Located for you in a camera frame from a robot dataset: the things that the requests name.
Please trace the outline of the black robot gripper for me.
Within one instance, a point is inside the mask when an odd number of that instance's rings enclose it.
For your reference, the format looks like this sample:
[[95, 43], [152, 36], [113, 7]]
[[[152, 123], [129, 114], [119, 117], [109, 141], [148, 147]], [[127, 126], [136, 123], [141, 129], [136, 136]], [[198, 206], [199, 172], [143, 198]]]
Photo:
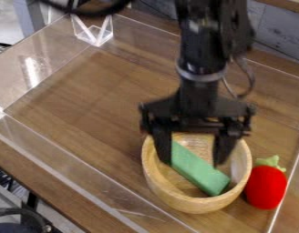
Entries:
[[251, 93], [254, 82], [242, 93], [224, 84], [227, 98], [219, 94], [219, 83], [183, 81], [174, 94], [140, 103], [140, 128], [152, 135], [159, 160], [171, 163], [171, 133], [214, 134], [212, 164], [222, 165], [230, 157], [238, 140], [251, 131], [255, 107], [243, 99]]

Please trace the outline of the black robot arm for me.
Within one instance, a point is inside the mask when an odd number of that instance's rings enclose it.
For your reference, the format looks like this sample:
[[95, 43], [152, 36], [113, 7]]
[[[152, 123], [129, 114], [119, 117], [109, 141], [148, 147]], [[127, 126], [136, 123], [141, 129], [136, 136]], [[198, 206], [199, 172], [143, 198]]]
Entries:
[[242, 57], [251, 49], [254, 31], [246, 0], [175, 0], [180, 27], [176, 92], [140, 105], [141, 129], [152, 136], [161, 162], [171, 162], [171, 134], [214, 135], [212, 163], [220, 165], [251, 130], [255, 107], [219, 95], [227, 63], [246, 66]]

